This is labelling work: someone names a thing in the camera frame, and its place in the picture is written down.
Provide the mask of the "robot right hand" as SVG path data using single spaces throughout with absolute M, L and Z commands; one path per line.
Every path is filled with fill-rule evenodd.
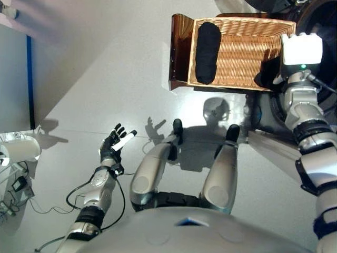
M 273 84 L 286 81 L 297 72 L 310 70 L 317 74 L 323 56 L 323 40 L 315 33 L 281 35 L 280 70 Z

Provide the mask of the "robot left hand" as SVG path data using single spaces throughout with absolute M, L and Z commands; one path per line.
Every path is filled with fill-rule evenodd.
M 107 160 L 113 160 L 114 163 L 120 163 L 122 148 L 136 135 L 136 130 L 126 132 L 125 128 L 118 123 L 101 144 L 99 149 L 101 163 Z

